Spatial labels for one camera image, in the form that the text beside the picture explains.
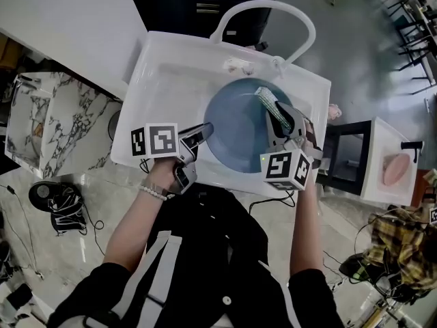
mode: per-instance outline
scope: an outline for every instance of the black jacket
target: black jacket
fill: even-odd
[[[224,313],[235,328],[292,326],[280,285],[258,262],[268,264],[266,233],[232,193],[195,184],[163,204],[147,248],[161,230],[181,236],[182,244],[156,328],[211,327]],[[157,266],[158,259],[141,280],[122,327],[136,327]],[[117,264],[93,270],[56,309],[48,327],[58,327],[73,316],[110,310],[129,277]],[[302,328],[343,326],[321,271],[295,274],[289,290]],[[225,305],[223,297],[231,298],[231,304]]]

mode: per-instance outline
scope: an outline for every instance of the blue plate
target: blue plate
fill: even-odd
[[[259,155],[266,153],[267,109],[254,93],[267,87],[279,101],[291,105],[277,86],[261,79],[240,79],[227,84],[212,98],[204,122],[214,126],[207,143],[214,156],[237,172],[261,172]]]

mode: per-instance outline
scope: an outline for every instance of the button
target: button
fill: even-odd
[[[231,305],[231,302],[232,302],[232,300],[230,297],[223,297],[223,303],[225,305]]]

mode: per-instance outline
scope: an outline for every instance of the pink object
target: pink object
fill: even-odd
[[[328,106],[328,118],[331,120],[334,120],[340,116],[341,116],[341,110],[340,110],[339,106],[331,103]]]
[[[410,156],[406,153],[386,156],[384,164],[384,185],[391,186],[399,181],[410,166]]]

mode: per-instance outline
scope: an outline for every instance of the gray floor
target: gray floor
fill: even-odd
[[[409,140],[426,140],[419,167],[437,165],[436,140],[431,138],[432,119],[425,110],[424,98],[433,91],[415,96],[410,93],[429,85],[411,80],[425,75],[421,65],[401,72],[408,63],[399,56],[401,40],[386,5],[390,0],[280,0],[301,9],[313,21],[317,38],[296,64],[332,82],[330,102],[339,105],[343,115],[333,124],[370,120],[379,116]],[[305,26],[285,12],[273,11],[263,40],[267,53],[286,58],[307,37]],[[352,142],[346,142],[349,155],[357,160]]]

